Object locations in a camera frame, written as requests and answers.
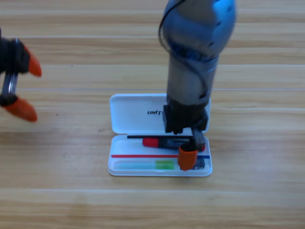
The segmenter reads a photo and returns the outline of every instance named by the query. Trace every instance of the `white plastic case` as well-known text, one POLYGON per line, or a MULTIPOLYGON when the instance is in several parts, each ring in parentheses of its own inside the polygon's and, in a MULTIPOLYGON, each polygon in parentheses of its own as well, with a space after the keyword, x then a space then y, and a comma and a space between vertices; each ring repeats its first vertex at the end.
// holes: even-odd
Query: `white plastic case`
MULTIPOLYGON (((162 110, 166 94, 115 94, 110 98, 112 129, 120 134, 112 139, 108 171, 114 176, 166 176, 205 177, 212 173, 209 141, 205 137, 205 150, 198 153, 204 159, 204 168, 182 171, 177 164, 178 150, 145 147, 142 139, 127 135, 174 135, 165 133, 162 110)), ((209 128, 211 101, 206 106, 209 128)), ((185 129, 179 135, 192 135, 185 129)))

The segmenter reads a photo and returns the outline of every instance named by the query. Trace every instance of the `black cable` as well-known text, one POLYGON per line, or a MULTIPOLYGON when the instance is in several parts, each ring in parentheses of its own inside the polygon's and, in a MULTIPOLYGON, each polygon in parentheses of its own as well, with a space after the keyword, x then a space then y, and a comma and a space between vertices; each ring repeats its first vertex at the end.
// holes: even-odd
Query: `black cable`
POLYGON ((181 4, 183 4, 184 2, 186 2, 187 0, 180 0, 178 3, 174 4, 173 6, 171 6, 168 11, 164 14, 164 16, 162 17, 162 20, 160 22, 159 25, 159 31, 158 31, 158 37, 159 37, 159 42, 160 45, 173 57, 175 58, 177 61, 179 61, 180 63, 184 64, 187 68, 189 68, 192 72, 194 72, 196 75, 198 75, 202 85, 203 85, 203 90, 204 90, 204 94, 203 94, 203 98, 206 97, 207 93, 208 93, 208 86, 206 85, 206 81, 204 80, 203 76, 193 67, 191 66, 188 62, 186 61, 182 61, 181 58, 178 58, 177 55, 175 53, 173 53, 171 50, 168 50, 165 46, 165 44, 163 43, 163 41, 161 40, 161 30, 163 27, 163 24, 167 18, 167 16, 170 14, 171 11, 173 11, 175 8, 177 8, 178 6, 180 6, 181 4))

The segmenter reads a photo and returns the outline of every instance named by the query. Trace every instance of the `orange gripper fingertip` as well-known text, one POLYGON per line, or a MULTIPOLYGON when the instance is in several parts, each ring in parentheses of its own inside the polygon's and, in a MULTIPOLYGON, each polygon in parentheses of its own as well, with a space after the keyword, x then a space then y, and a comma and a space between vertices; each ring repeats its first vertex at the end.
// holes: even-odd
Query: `orange gripper fingertip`
POLYGON ((29 51, 29 49, 24 46, 24 49, 29 53, 30 55, 30 61, 29 61, 29 72, 32 73, 35 76, 41 77, 42 70, 41 65, 38 61, 38 59, 34 56, 33 53, 29 51))
POLYGON ((179 147, 178 165, 181 170, 187 171, 193 169, 196 164, 198 150, 184 151, 179 147))
POLYGON ((37 121, 37 114, 34 107, 24 99, 18 98, 13 104, 5 106, 4 109, 13 116, 28 122, 37 121))

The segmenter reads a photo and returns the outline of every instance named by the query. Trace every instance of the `wooden table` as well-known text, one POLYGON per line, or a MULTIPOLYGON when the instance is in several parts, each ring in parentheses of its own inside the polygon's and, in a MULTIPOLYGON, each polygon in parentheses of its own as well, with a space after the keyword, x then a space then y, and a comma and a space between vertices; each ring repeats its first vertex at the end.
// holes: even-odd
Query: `wooden table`
POLYGON ((109 98, 165 93, 167 0, 2 0, 38 56, 29 124, 0 115, 1 229, 304 229, 305 1, 238 0, 221 55, 206 178, 113 177, 109 98))

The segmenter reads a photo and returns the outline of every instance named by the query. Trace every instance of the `red stripe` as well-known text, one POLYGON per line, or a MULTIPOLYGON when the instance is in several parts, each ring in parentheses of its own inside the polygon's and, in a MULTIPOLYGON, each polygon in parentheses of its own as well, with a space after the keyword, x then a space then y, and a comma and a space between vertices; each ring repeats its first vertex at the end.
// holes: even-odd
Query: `red stripe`
POLYGON ((120 155, 115 154, 111 155, 113 158, 178 158, 178 155, 141 155, 141 154, 135 154, 135 155, 120 155))

